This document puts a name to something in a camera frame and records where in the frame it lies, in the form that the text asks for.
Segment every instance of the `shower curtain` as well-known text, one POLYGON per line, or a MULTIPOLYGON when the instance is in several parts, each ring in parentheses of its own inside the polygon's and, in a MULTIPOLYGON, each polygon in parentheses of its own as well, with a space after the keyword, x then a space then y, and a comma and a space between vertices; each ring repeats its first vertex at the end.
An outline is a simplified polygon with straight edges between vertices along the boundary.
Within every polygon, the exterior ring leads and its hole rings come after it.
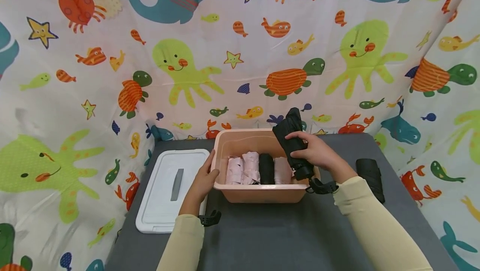
POLYGON ((0 0, 0 269, 103 270, 154 138, 269 128, 298 107, 307 132, 374 135, 452 259, 477 270, 479 11, 0 0))

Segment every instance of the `gray table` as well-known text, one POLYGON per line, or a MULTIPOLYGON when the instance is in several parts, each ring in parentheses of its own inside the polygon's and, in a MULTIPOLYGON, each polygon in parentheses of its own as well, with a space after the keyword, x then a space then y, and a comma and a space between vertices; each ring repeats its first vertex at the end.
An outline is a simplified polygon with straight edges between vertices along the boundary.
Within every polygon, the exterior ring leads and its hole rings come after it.
MULTIPOLYGON (((382 171, 385 207, 410 233, 435 271, 458 270, 394 170, 368 134, 320 136, 355 167, 358 158, 375 159, 382 171)), ((158 155, 166 150, 205 148, 213 140, 159 142, 137 196, 106 265, 107 271, 155 271, 169 234, 142 234, 135 218, 158 155)), ((331 180, 321 172, 322 180, 331 180)), ((298 204, 230 204, 212 190, 207 213, 222 212, 219 224, 205 228, 199 271, 319 270, 372 271, 348 220, 332 195, 307 194, 298 204)))

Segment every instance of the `white plastic lid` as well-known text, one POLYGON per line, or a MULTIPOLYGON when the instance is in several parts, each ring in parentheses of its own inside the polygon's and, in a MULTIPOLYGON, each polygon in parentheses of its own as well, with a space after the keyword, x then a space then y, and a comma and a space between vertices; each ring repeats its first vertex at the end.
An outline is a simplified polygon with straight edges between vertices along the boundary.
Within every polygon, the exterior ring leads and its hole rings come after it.
MULTIPOLYGON (((173 231, 183 199, 208 155, 205 149, 193 149, 169 150, 158 156, 135 221, 140 232, 173 231)), ((200 205, 200 215, 205 214, 206 201, 200 205)))

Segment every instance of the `green octopus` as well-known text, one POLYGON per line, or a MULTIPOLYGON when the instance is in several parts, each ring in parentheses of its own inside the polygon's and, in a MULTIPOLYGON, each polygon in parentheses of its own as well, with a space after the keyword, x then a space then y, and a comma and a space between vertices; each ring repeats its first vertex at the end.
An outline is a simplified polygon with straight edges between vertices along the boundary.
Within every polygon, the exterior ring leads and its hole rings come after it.
POLYGON ((80 190, 93 199, 100 198, 79 180, 79 177, 95 176, 98 171, 73 165, 75 161, 104 151, 103 147, 74 149, 89 131, 74 132, 65 139, 59 152, 50 150, 36 138, 18 135, 0 150, 0 190, 10 193, 57 190, 60 192, 60 219, 66 224, 73 222, 79 214, 77 194, 80 190))
POLYGON ((408 55, 390 52, 382 56, 387 40, 388 25, 381 20, 365 21, 348 31, 340 44, 340 53, 347 63, 347 69, 328 85, 325 94, 332 94, 343 82, 350 80, 345 89, 345 99, 351 98, 358 76, 363 80, 365 91, 370 92, 372 90, 370 76, 374 71, 383 81, 391 84, 394 78, 385 64, 406 60, 408 55))
POLYGON ((206 101, 212 101, 212 98, 200 87, 206 85, 220 94, 224 94, 222 88, 215 84, 210 75, 219 75, 222 70, 218 67, 208 66, 197 70, 193 60, 192 51, 180 40, 165 39, 155 45, 152 57, 157 66, 166 72, 174 81, 170 97, 170 104, 175 106, 179 100, 179 94, 183 90, 185 98, 190 107, 195 108, 190 88, 193 89, 201 98, 206 101))
POLYGON ((462 114, 459 114, 453 121, 455 125, 465 123, 462 127, 455 130, 449 139, 455 137, 452 145, 448 149, 448 154, 452 155, 457 146, 462 141, 463 137, 468 131, 473 129, 473 135, 470 139, 470 158, 475 164, 480 165, 480 110, 472 110, 462 114))

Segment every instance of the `beige long sleeve shirt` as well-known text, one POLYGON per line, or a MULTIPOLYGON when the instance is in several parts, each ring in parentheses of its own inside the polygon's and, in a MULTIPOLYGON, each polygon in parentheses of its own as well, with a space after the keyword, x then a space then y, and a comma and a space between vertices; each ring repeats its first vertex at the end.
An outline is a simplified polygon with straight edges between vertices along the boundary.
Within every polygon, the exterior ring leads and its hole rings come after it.
MULTIPOLYGON (((433 271, 420 248, 377 201, 364 179, 353 177, 339 184, 334 199, 376 270, 433 271)), ((157 271, 195 271, 204 233, 197 217, 178 216, 157 271)))

